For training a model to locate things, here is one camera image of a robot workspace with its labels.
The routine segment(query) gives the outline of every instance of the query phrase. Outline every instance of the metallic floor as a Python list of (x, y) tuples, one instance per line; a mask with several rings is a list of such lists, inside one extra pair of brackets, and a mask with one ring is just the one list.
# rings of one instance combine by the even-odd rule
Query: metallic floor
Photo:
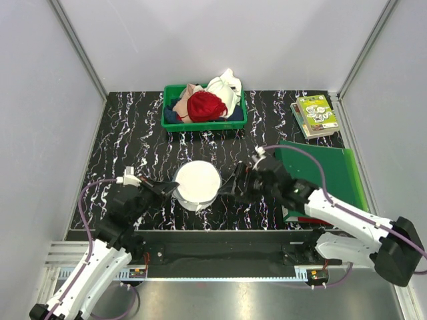
[[(341, 269), (330, 272), (332, 280), (344, 274)], [(126, 320), (403, 319), (393, 286), (368, 269), (355, 270), (342, 286), (325, 291), (286, 288), (279, 283), (150, 281), (137, 290), (139, 309), (135, 303)], [(126, 310), (130, 300), (131, 294), (115, 283), (93, 312), (114, 318)]]

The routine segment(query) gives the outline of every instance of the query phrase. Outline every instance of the black marble tabletop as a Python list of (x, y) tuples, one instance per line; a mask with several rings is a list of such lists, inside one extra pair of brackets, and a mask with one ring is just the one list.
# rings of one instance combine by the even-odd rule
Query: black marble tabletop
[[(246, 91), (248, 123), (237, 131), (167, 133), (161, 126), (163, 93), (110, 93), (83, 186), (104, 178), (123, 175), (125, 166), (135, 167), (138, 176), (170, 181), (177, 168), (191, 160), (213, 163), (225, 181), (238, 161), (250, 160), (257, 146), (281, 140), (326, 147), (343, 147), (339, 133), (306, 141), (290, 104), (302, 95), (325, 91)], [(107, 202), (118, 185), (99, 185), (84, 197), (83, 208), (91, 229), (105, 215)], [(161, 209), (151, 208), (135, 224), (139, 230), (237, 230), (300, 229), (297, 223), (284, 223), (282, 210), (275, 203), (252, 205), (236, 203), (231, 197), (218, 197), (200, 212), (187, 211), (171, 199)], [(70, 229), (82, 230), (78, 211)]]

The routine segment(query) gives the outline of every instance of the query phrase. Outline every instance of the stack of books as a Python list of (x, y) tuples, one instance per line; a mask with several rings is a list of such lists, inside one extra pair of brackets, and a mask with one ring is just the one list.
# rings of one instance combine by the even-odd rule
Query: stack of books
[(300, 97), (291, 104), (291, 110), (306, 139), (325, 137), (340, 130), (324, 95)]

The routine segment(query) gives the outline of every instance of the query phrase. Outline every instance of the green plastic bin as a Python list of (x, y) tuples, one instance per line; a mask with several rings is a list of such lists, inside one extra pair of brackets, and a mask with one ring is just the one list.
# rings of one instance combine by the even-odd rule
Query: green plastic bin
[(218, 122), (199, 122), (199, 123), (167, 123), (165, 120), (163, 110), (167, 105), (170, 105), (172, 99), (179, 99), (181, 92), (187, 85), (167, 85), (163, 92), (163, 109), (161, 111), (161, 126), (167, 132), (179, 131), (204, 131), (204, 130), (230, 130), (230, 129), (243, 129), (246, 122), (248, 122), (248, 112), (246, 110), (245, 93), (242, 88), (242, 100), (240, 105), (243, 109), (243, 121), (218, 121)]

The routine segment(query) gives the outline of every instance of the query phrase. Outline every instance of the red knit hat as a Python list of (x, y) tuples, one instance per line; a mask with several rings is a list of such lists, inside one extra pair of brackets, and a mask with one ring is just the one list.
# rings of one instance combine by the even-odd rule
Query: red knit hat
[(194, 93), (187, 101), (188, 116), (193, 122), (208, 122), (227, 114), (227, 107), (222, 100), (207, 91)]

